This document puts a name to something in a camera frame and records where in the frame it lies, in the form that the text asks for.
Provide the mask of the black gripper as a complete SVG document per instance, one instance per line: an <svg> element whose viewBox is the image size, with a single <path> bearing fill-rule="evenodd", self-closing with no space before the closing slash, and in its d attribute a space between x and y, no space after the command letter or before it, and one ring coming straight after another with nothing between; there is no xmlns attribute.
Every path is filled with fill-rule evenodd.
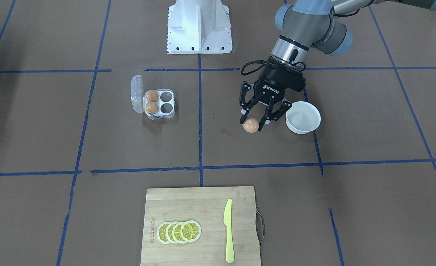
<svg viewBox="0 0 436 266"><path fill-rule="evenodd" d="M279 120L292 107L292 103L284 98L285 91L290 89L301 92L306 86L306 79L300 71L274 59L269 59L266 62L259 60L258 63L262 64L258 68L261 68L262 72L253 84L243 81L239 101L243 111L240 118L241 124L245 123L249 111L258 102L267 105L264 115L259 121L258 131L260 132L265 124ZM246 101L246 94L251 89L254 96ZM281 106L273 112L274 105L279 101Z"/></svg>

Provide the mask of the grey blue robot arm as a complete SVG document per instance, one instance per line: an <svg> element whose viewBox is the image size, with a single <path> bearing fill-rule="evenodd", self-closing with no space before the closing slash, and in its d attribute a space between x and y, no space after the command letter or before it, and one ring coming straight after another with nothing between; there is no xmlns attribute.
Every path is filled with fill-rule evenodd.
<svg viewBox="0 0 436 266"><path fill-rule="evenodd" d="M258 103L266 108L257 122L257 131L279 120L292 107L285 97L286 91L302 92L306 87L303 71L309 49L330 56L344 54L351 47L353 34L337 18L353 16L362 8L380 3L380 0L297 0L280 7L275 15L280 35L269 58L247 63L259 64L260 75L254 83L243 81L241 85L240 123L248 121L249 112Z"/></svg>

